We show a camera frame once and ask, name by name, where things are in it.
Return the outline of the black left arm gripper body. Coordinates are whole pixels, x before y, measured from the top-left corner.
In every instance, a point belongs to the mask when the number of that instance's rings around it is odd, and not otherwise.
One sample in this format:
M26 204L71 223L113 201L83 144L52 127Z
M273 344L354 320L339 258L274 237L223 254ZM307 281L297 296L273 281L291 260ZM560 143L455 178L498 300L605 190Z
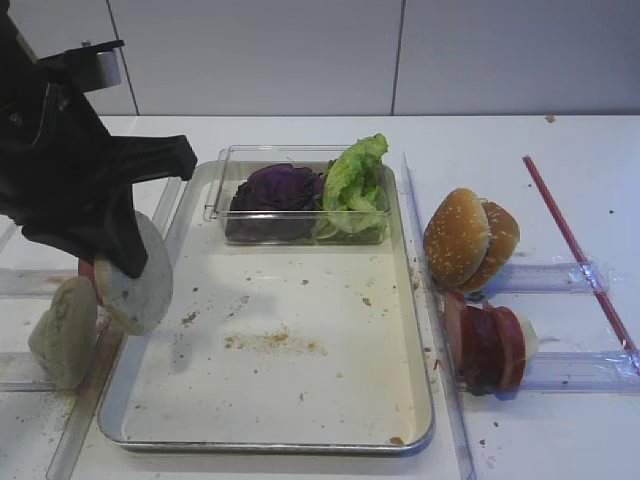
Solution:
M132 184L108 179L113 137L87 100L119 42L37 58L1 12L1 212L30 241L79 258L90 210Z

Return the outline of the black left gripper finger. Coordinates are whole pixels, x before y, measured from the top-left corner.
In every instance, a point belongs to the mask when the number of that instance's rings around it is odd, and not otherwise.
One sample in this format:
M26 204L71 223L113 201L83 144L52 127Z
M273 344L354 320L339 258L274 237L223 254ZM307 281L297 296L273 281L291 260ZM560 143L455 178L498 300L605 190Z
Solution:
M114 184L137 184L177 177L189 181L197 156L185 135L168 137L115 136L108 179Z
M98 259L106 259L129 278L141 276L148 255L131 194L114 195L98 203L81 221L80 236L84 251L79 259L94 265Z

